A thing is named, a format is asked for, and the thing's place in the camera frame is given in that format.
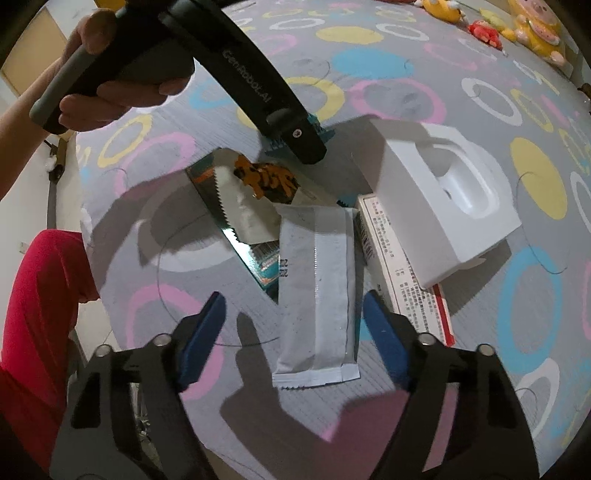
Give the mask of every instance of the black handle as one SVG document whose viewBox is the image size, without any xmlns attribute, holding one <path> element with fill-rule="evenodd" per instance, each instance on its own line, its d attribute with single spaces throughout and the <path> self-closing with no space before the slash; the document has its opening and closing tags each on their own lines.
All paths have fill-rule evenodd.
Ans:
<svg viewBox="0 0 591 480">
<path fill-rule="evenodd" d="M 102 83 L 117 78 L 149 84 L 194 72 L 192 55 L 172 39 L 155 16 L 125 6 L 116 17 L 117 31 L 109 47 L 100 55 L 78 48 L 31 109 L 31 119 L 49 133 L 58 135 L 67 130 L 59 123 L 59 105 L 66 95 L 96 96 Z M 141 61 L 144 53 L 152 53 L 158 59 L 146 59 L 143 55 Z"/>
</svg>

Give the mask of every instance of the blue gripper pad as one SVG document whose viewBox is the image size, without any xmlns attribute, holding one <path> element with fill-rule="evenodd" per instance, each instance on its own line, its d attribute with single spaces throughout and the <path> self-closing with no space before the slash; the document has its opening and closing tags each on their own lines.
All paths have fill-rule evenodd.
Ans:
<svg viewBox="0 0 591 480">
<path fill-rule="evenodd" d="M 408 352 L 390 323 L 389 318 L 393 315 L 385 308 L 377 293 L 372 291 L 365 294 L 363 318 L 369 332 L 382 357 L 388 375 L 396 385 L 406 389 L 410 382 Z"/>
<path fill-rule="evenodd" d="M 177 357 L 179 391 L 185 391 L 189 385 L 199 380 L 225 321 L 226 299 L 218 292 L 209 297 L 200 313 L 181 320 L 181 323 L 197 322 L 197 327 Z"/>
</svg>

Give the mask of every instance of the red stripe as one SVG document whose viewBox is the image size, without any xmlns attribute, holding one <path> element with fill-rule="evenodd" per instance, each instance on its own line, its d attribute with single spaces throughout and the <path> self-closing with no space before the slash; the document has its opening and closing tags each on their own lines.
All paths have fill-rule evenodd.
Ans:
<svg viewBox="0 0 591 480">
<path fill-rule="evenodd" d="M 441 323 L 443 324 L 443 335 L 445 335 L 445 343 L 447 346 L 452 346 L 456 343 L 456 339 L 453 337 L 452 332 L 449 329 L 449 317 L 443 304 L 443 298 L 441 297 L 441 290 L 439 290 L 439 284 L 433 286 L 433 292 L 437 299 L 437 308 L 439 309 L 439 315 L 441 316 Z"/>
</svg>

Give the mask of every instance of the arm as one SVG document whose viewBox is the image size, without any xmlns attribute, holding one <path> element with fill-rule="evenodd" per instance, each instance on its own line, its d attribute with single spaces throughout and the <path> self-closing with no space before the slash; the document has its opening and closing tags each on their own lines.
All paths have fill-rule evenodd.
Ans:
<svg viewBox="0 0 591 480">
<path fill-rule="evenodd" d="M 53 75 L 49 68 L 0 117 L 0 200 L 48 135 L 30 120 L 29 110 L 51 78 Z"/>
<path fill-rule="evenodd" d="M 29 158 L 48 133 L 29 118 L 33 103 L 43 94 L 61 65 L 84 45 L 92 54 L 102 52 L 115 36 L 115 14 L 97 10 L 80 21 L 72 33 L 62 57 L 56 60 L 0 116 L 0 200 L 17 180 Z M 129 82 L 106 82 L 97 90 L 97 97 L 69 95 L 60 103 L 60 123 L 75 131 L 104 127 L 125 115 L 133 106 L 159 105 L 167 95 L 180 93 L 188 79 L 174 79 L 161 85 L 139 85 Z"/>
</svg>

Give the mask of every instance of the white box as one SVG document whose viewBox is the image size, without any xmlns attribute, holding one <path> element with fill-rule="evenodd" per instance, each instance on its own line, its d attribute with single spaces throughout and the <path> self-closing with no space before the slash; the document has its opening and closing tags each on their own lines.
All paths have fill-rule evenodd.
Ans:
<svg viewBox="0 0 591 480">
<path fill-rule="evenodd" d="M 455 128 L 372 119 L 352 150 L 423 288 L 521 225 L 495 158 Z"/>
<path fill-rule="evenodd" d="M 363 195 L 355 206 L 363 254 L 376 290 L 394 313 L 408 317 L 417 332 L 429 332 L 444 345 L 455 343 L 447 301 L 439 284 L 423 290 L 413 273 L 378 198 Z"/>
</svg>

